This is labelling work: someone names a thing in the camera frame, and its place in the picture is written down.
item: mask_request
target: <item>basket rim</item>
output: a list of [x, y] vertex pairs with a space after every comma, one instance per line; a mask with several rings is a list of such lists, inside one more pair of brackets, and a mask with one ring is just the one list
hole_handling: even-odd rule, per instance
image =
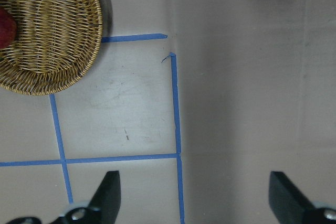
[[50, 95], [50, 94], [54, 94], [60, 91], [63, 91], [67, 88], [69, 88], [70, 86], [74, 85], [76, 82], [78, 82], [80, 79], [83, 78], [83, 76], [88, 72], [88, 70], [92, 67], [93, 63], [95, 62], [97, 55], [99, 53], [100, 47], [101, 47], [101, 38], [102, 38], [102, 32], [103, 32], [103, 18], [102, 18], [102, 10], [101, 10], [101, 5], [100, 5], [100, 0], [93, 0], [92, 4], [95, 4], [94, 7], [94, 11], [97, 14], [97, 18], [98, 18], [98, 29], [96, 31], [96, 39], [92, 41], [92, 44], [95, 44], [94, 48], [93, 48], [93, 52], [91, 54], [90, 59], [88, 60], [88, 63], [85, 64], [84, 68], [81, 69], [80, 72], [78, 72], [76, 74], [76, 76], [74, 78], [71, 78], [67, 81], [67, 83], [63, 84], [63, 85], [59, 85], [55, 88], [52, 89], [46, 89], [44, 91], [23, 91], [20, 88], [17, 87], [11, 87], [11, 86], [7, 86], [3, 83], [0, 82], [0, 87], [9, 90], [9, 91], [13, 91], [19, 94], [25, 94], [25, 95]]

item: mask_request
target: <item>wicker basket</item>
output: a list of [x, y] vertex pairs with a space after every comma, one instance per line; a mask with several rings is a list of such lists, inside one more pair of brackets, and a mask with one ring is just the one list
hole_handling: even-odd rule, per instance
[[46, 95], [68, 88], [92, 66], [101, 44], [99, 0], [0, 0], [18, 25], [0, 50], [0, 86]]

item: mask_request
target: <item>blue tape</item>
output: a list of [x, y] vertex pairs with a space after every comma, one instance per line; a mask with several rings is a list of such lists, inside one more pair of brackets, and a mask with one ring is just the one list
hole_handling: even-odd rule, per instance
[[74, 202], [74, 199], [72, 197], [72, 191], [71, 191], [71, 184], [70, 184], [70, 178], [69, 178], [69, 173], [68, 173], [67, 161], [66, 161], [66, 158], [65, 158], [61, 129], [60, 129], [60, 126], [59, 126], [55, 95], [51, 94], [49, 96], [49, 98], [50, 98], [51, 111], [53, 112], [56, 139], [57, 139], [57, 144], [58, 144], [60, 162], [62, 164], [65, 186], [66, 186], [67, 195], [68, 195], [68, 201], [69, 201], [70, 204], [72, 204]]
[[174, 121], [175, 121], [175, 139], [177, 152], [177, 185], [178, 185], [178, 203], [180, 206], [180, 222], [184, 224], [184, 199], [183, 199], [183, 177], [182, 177], [182, 159], [181, 159], [181, 126], [180, 126], [180, 108], [179, 108], [179, 91], [177, 87], [177, 62], [176, 54], [170, 53], [172, 67], [172, 86], [173, 86], [173, 105], [174, 105]]
[[61, 164], [61, 160], [15, 161], [15, 162], [0, 162], [0, 167], [31, 166], [31, 165], [59, 165], [59, 164]]
[[175, 121], [175, 139], [176, 152], [181, 154], [181, 127], [180, 127], [180, 108], [179, 108], [179, 91], [177, 88], [177, 63], [176, 54], [172, 52], [169, 54], [172, 65], [172, 85], [173, 85], [173, 105], [174, 105], [174, 121]]
[[177, 187], [178, 187], [178, 203], [180, 207], [180, 222], [184, 224], [184, 199], [183, 199], [183, 176], [182, 176], [182, 159], [177, 157]]
[[126, 41], [151, 40], [151, 39], [166, 39], [167, 37], [168, 36], [165, 34], [139, 34], [128, 36], [103, 37], [101, 39], [101, 42], [109, 43], [109, 42], [126, 42]]
[[177, 154], [155, 154], [155, 155], [138, 155], [138, 156], [120, 156], [120, 157], [93, 157], [93, 158], [74, 158], [67, 159], [68, 164], [80, 163], [98, 163], [98, 162], [113, 162], [113, 161], [131, 161], [131, 160], [146, 160], [146, 159], [165, 159], [176, 158]]

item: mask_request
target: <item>scuff mark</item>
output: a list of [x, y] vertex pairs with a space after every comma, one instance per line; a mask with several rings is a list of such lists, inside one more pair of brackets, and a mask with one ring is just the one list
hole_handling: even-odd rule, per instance
[[127, 131], [126, 131], [126, 129], [124, 128], [124, 131], [125, 131], [125, 134], [126, 134], [126, 138], [127, 138], [127, 140], [129, 140], [130, 138], [128, 137], [128, 135], [127, 135]]
[[162, 61], [161, 61], [161, 64], [170, 57], [170, 55], [168, 55], [166, 58], [164, 58]]

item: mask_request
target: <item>red apple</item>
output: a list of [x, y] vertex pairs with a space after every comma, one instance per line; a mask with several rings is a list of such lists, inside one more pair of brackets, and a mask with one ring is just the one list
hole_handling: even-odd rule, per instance
[[8, 47], [15, 39], [16, 23], [5, 9], [0, 7], [0, 49]]

